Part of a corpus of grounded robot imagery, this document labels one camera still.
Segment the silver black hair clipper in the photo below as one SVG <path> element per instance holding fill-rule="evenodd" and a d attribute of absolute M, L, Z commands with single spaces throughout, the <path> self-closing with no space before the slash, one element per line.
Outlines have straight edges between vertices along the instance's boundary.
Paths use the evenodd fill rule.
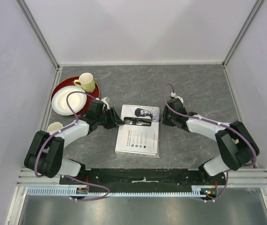
<path fill-rule="evenodd" d="M 143 119 L 143 118 L 134 118 L 134 117 L 124 117 L 125 125 L 133 125 L 133 126 L 146 126 L 150 127 L 152 124 L 151 119 Z"/>

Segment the white cardboard box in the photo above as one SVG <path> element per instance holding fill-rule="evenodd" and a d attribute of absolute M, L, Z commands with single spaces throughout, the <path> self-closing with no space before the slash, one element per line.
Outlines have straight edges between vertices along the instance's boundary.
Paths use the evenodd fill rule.
<path fill-rule="evenodd" d="M 115 153 L 140 156 L 148 158 L 159 158 L 159 119 L 160 109 L 158 107 L 143 105 L 123 105 L 121 119 L 134 117 L 151 119 L 150 127 L 122 125 L 119 127 Z"/>

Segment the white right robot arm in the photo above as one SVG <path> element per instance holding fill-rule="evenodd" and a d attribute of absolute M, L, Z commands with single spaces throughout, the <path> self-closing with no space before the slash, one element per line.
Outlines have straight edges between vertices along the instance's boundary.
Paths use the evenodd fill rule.
<path fill-rule="evenodd" d="M 161 123 L 197 133 L 216 141 L 219 155 L 199 167 L 198 179 L 210 184 L 215 175 L 256 163 L 260 151 L 245 125 L 240 121 L 220 123 L 195 112 L 186 112 L 183 101 L 172 97 L 166 102 Z"/>

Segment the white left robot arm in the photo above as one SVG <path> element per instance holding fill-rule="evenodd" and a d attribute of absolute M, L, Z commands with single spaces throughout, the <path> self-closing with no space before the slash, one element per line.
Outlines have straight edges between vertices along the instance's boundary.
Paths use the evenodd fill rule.
<path fill-rule="evenodd" d="M 67 175 L 75 184 L 82 184 L 86 179 L 85 166 L 74 160 L 63 159 L 64 148 L 99 126 L 112 129 L 121 125 L 124 122 L 113 107 L 109 108 L 103 101 L 92 100 L 89 109 L 69 125 L 50 133 L 38 131 L 25 157 L 24 166 L 33 170 L 38 177 Z"/>

